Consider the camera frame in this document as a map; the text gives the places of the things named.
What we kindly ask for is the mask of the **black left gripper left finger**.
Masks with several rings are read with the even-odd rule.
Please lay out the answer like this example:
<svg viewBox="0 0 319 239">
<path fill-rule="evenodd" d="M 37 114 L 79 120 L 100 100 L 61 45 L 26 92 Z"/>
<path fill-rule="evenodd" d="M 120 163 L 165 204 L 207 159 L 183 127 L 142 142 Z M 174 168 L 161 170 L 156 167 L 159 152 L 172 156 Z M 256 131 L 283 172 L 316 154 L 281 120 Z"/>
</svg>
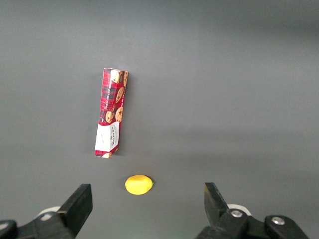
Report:
<svg viewBox="0 0 319 239">
<path fill-rule="evenodd" d="M 2 239 L 74 239 L 93 209 L 90 184 L 80 185 L 62 206 L 47 208 L 31 222 L 18 226 L 1 220 Z"/>
</svg>

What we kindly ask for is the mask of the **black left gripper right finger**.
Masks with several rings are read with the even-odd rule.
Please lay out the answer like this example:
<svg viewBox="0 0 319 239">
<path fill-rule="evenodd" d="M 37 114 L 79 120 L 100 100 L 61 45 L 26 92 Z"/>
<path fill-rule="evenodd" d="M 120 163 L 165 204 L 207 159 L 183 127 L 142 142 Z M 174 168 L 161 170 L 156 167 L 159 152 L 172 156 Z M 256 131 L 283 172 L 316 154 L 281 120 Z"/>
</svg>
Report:
<svg viewBox="0 0 319 239">
<path fill-rule="evenodd" d="M 297 223 L 282 215 L 255 219 L 247 208 L 227 204 L 214 183 L 205 183 L 204 206 L 210 225 L 198 239 L 307 239 Z"/>
</svg>

